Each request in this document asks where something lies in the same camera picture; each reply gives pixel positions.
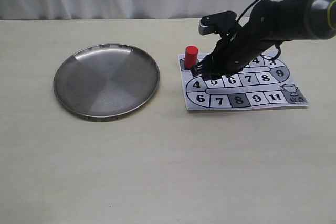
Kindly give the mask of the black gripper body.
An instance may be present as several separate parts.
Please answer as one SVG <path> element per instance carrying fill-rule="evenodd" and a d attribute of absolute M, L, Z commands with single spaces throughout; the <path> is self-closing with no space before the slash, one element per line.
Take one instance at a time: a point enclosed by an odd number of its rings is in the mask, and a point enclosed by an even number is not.
<path fill-rule="evenodd" d="M 272 47 L 270 24 L 265 18 L 250 19 L 243 27 L 237 26 L 228 35 L 219 40 L 201 64 L 205 72 L 219 73 L 220 76 L 232 76 Z"/>

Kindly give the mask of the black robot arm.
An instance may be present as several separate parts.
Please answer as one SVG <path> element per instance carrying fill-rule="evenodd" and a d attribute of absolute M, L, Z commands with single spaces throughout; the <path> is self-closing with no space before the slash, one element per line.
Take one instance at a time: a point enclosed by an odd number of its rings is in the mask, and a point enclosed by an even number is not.
<path fill-rule="evenodd" d="M 199 33 L 219 34 L 220 40 L 209 55 L 190 68 L 193 76 L 203 80 L 230 77 L 271 47 L 335 36 L 335 0 L 261 0 L 245 25 L 236 18 L 233 11 L 202 17 Z"/>

